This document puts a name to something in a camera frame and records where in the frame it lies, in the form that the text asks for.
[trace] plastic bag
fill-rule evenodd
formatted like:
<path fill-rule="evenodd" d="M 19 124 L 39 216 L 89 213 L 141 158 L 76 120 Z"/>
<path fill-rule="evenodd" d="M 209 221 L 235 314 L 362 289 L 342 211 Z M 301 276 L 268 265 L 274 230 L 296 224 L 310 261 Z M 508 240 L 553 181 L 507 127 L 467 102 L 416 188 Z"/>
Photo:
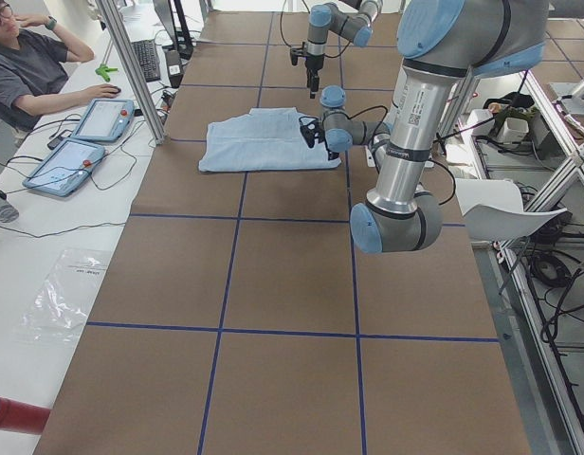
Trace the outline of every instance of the plastic bag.
<path fill-rule="evenodd" d="M 24 341 L 77 343 L 111 261 L 111 251 L 66 249 L 23 314 Z"/>

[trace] keyboard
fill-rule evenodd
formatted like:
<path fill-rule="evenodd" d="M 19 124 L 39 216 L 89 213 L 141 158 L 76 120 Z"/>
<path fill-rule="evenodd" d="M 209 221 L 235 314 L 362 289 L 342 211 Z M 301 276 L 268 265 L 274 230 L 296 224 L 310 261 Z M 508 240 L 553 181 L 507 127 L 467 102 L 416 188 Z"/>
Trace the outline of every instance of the keyboard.
<path fill-rule="evenodd" d="M 159 72 L 159 58 L 157 57 L 155 41 L 134 41 L 132 42 L 132 49 L 137 54 L 144 80 L 146 82 L 159 81 L 161 74 Z"/>

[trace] white towel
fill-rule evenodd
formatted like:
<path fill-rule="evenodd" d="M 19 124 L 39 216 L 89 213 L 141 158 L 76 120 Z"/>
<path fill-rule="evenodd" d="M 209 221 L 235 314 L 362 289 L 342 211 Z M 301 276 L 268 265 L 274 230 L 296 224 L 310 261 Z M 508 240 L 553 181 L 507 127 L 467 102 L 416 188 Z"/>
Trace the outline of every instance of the white towel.
<path fill-rule="evenodd" d="M 296 108 L 251 109 L 249 114 L 211 123 L 199 171 L 284 171 L 332 169 L 325 144 L 310 149 L 302 138 Z"/>

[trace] person's arm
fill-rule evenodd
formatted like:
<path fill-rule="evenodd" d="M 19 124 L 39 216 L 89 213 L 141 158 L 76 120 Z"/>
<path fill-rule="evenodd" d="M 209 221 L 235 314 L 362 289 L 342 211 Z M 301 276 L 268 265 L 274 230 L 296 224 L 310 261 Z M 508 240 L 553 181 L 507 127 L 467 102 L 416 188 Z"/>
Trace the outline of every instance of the person's arm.
<path fill-rule="evenodd" d="M 118 93 L 119 89 L 117 87 L 110 83 L 103 83 L 78 92 L 40 95 L 38 97 L 23 95 L 16 99 L 14 106 L 22 109 L 30 116 L 43 116 L 87 104 L 94 98 L 114 98 Z"/>
<path fill-rule="evenodd" d="M 37 27 L 46 25 L 50 19 L 43 14 L 16 14 L 16 20 L 20 27 Z M 56 24 L 52 30 L 68 49 L 66 60 L 68 62 L 89 62 L 94 59 L 92 48 L 68 31 L 61 24 Z"/>

